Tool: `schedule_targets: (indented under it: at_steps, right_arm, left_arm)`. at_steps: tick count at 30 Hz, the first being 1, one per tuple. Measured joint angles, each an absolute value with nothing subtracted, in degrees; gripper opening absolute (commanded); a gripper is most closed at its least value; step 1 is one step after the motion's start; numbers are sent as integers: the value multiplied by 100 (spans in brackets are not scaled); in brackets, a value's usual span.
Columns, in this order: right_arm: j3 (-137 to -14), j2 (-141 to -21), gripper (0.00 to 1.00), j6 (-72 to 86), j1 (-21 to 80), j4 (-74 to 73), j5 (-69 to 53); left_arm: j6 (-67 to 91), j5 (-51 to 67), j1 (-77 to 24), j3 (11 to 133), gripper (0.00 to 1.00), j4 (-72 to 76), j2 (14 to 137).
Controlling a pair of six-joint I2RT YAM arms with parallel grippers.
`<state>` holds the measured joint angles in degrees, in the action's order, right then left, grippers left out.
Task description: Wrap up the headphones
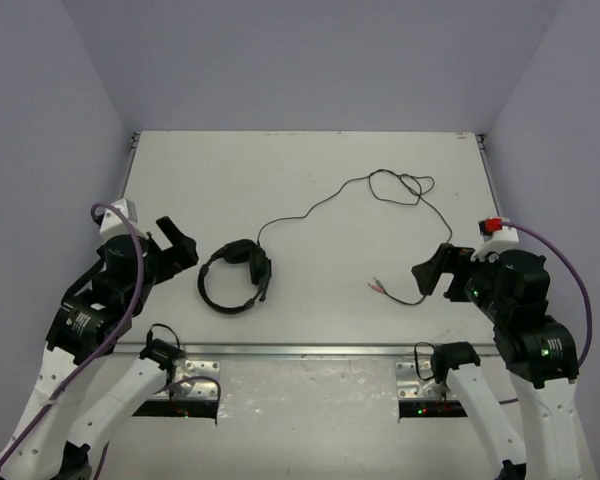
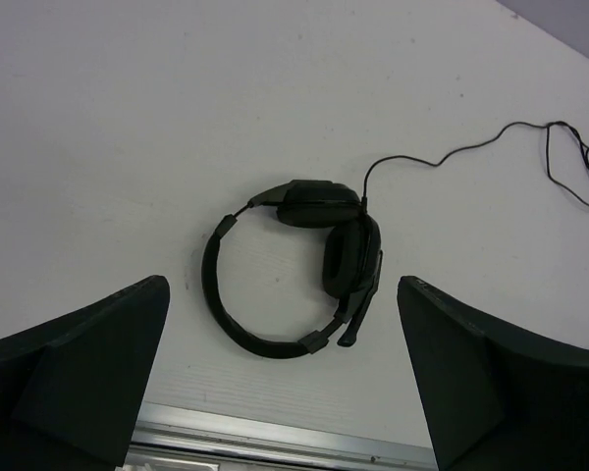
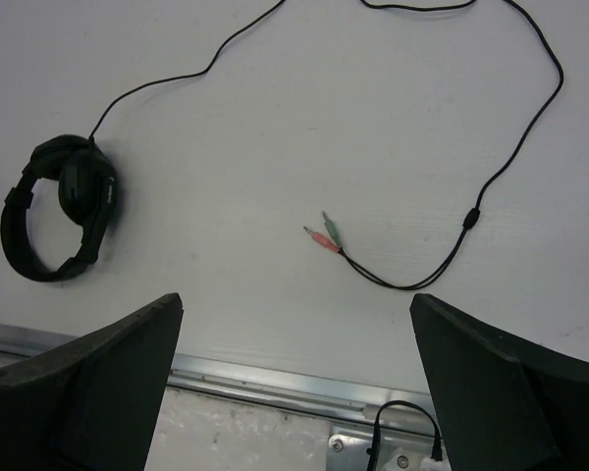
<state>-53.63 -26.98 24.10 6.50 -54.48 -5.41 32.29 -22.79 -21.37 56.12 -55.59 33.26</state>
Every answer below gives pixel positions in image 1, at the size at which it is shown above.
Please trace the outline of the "black headset with microphone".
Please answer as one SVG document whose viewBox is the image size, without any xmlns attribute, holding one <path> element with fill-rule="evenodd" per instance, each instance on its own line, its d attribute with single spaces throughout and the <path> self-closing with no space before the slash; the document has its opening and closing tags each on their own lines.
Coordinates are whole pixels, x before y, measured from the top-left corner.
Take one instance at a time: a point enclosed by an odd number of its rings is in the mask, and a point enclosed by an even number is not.
<svg viewBox="0 0 600 480">
<path fill-rule="evenodd" d="M 229 305 L 216 302 L 207 289 L 212 273 L 213 293 L 220 293 Z M 197 290 L 200 298 L 213 311 L 225 316 L 241 315 L 267 298 L 272 277 L 272 262 L 256 241 L 239 239 L 216 250 L 200 267 Z"/>
</svg>

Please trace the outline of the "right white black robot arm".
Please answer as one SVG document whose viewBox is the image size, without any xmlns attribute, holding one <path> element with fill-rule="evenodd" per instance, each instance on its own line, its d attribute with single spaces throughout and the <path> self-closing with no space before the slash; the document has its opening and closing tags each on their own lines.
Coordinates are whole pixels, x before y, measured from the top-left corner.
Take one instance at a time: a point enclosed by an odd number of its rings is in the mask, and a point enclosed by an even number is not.
<svg viewBox="0 0 600 480">
<path fill-rule="evenodd" d="M 574 405 L 578 357 L 569 330 L 547 313 L 550 275 L 545 259 L 517 249 L 494 260 L 478 260 L 473 254 L 443 243 L 412 274 L 423 296 L 433 294 L 442 275 L 451 275 L 445 298 L 473 304 L 492 322 L 522 429 L 510 423 L 470 343 L 434 346 L 430 378 L 459 401 L 494 478 L 581 479 Z"/>
</svg>

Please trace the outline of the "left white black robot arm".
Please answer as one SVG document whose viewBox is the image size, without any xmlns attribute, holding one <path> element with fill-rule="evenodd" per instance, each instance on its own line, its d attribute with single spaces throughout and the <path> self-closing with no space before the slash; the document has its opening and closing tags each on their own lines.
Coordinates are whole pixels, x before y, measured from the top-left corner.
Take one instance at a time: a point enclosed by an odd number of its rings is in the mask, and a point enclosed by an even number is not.
<svg viewBox="0 0 600 480">
<path fill-rule="evenodd" d="M 129 331 L 152 288 L 195 266 L 197 245 L 168 217 L 156 224 L 162 249 L 114 207 L 95 216 L 98 260 L 65 292 L 45 339 L 42 364 L 25 410 L 0 453 L 0 479 L 94 479 L 106 446 L 153 394 L 167 387 L 184 352 L 151 339 L 130 370 L 87 412 L 84 395 L 117 341 Z"/>
</svg>

